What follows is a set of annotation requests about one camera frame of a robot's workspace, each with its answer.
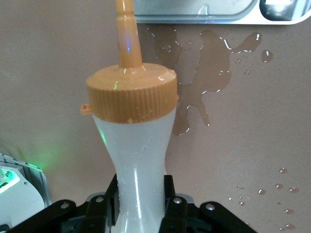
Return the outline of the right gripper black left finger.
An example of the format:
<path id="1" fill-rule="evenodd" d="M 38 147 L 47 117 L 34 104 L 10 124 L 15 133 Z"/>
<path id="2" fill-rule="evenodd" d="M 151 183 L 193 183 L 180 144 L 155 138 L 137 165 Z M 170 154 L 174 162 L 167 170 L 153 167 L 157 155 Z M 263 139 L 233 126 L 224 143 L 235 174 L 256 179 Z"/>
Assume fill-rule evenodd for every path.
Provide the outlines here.
<path id="1" fill-rule="evenodd" d="M 92 197 L 84 218 L 85 233 L 110 233 L 119 216 L 119 190 L 115 175 L 105 194 Z"/>

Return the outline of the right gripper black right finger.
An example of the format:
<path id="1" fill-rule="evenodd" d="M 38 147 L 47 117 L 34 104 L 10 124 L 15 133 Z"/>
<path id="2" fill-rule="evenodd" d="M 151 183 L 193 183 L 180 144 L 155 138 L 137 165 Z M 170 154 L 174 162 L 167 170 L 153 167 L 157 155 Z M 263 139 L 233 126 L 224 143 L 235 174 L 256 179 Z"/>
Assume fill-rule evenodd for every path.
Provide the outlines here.
<path id="1" fill-rule="evenodd" d="M 161 221 L 160 233 L 185 233 L 187 231 L 187 201 L 176 195 L 173 177 L 164 176 L 165 215 Z"/>

